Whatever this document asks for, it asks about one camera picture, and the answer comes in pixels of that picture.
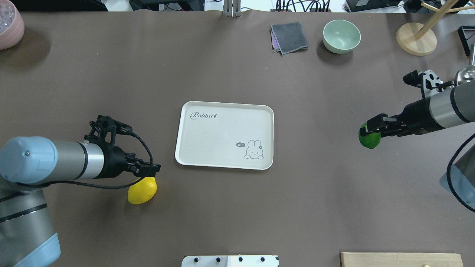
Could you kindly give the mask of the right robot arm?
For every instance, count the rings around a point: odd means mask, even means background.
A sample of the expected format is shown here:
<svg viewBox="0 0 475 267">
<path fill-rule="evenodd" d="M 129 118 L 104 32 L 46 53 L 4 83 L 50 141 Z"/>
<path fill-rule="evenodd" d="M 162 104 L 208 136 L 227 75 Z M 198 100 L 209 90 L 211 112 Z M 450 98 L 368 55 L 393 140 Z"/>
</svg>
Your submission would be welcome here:
<svg viewBox="0 0 475 267">
<path fill-rule="evenodd" d="M 474 122 L 474 83 L 468 82 L 408 104 L 394 116 L 378 114 L 358 130 L 363 147 L 374 149 L 383 137 L 425 135 Z M 441 184 L 467 210 L 474 212 L 474 142 L 470 135 L 450 158 Z"/>
</svg>

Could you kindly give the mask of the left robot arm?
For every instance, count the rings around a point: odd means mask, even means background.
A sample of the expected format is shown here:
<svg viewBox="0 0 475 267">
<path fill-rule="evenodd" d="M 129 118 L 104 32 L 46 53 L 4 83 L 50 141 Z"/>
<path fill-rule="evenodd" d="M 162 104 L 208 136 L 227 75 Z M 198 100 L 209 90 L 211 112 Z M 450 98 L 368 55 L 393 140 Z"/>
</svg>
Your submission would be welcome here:
<svg viewBox="0 0 475 267">
<path fill-rule="evenodd" d="M 58 233 L 43 193 L 47 186 L 90 187 L 82 180 L 114 178 L 125 171 L 153 177 L 160 168 L 96 136 L 83 142 L 10 139 L 1 149 L 1 266 L 46 267 L 59 258 Z"/>
</svg>

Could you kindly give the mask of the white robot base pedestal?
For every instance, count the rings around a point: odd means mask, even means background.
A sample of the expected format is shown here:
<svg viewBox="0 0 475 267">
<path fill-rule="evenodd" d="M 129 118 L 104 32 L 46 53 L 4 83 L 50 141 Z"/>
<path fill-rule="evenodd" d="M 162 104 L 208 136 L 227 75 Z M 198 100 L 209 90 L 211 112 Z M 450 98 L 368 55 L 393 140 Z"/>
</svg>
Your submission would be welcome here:
<svg viewBox="0 0 475 267">
<path fill-rule="evenodd" d="M 202 255 L 186 256 L 182 267 L 278 267 L 275 255 Z"/>
</svg>

